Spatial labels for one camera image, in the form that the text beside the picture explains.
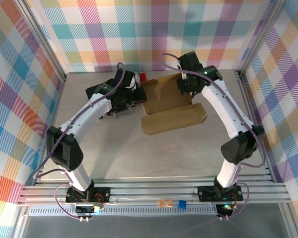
blue object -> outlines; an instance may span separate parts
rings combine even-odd
[[[186,201],[183,201],[183,200],[180,200],[180,201],[179,201],[178,208],[184,210],[186,207],[187,207],[187,202],[186,202]]]

colorful plaid backdrop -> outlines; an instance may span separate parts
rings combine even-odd
[[[108,72],[119,61],[129,70],[165,70],[158,62],[161,53],[189,51],[196,51],[204,65],[237,68],[269,0],[28,3],[65,69]]]
[[[287,1],[246,76],[269,159],[298,217],[298,0]]]
[[[0,0],[0,238],[31,180],[61,80],[12,0]]]

cardboard flap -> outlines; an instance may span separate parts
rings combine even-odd
[[[142,130],[148,135],[203,123],[206,111],[200,103],[186,105],[141,118]]]
[[[180,73],[142,83],[148,98],[143,102],[146,114],[192,104],[191,95],[182,95],[178,89],[178,78],[181,78]]]

